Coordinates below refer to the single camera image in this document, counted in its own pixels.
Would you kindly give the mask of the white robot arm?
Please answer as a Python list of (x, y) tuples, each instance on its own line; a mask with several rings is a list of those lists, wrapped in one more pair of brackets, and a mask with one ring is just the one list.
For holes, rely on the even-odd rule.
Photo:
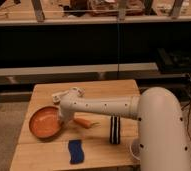
[(140, 96), (90, 99), (74, 87), (61, 93), (59, 101), (65, 123), (75, 112), (137, 120), (141, 171), (191, 170), (181, 106), (171, 91), (153, 87)]

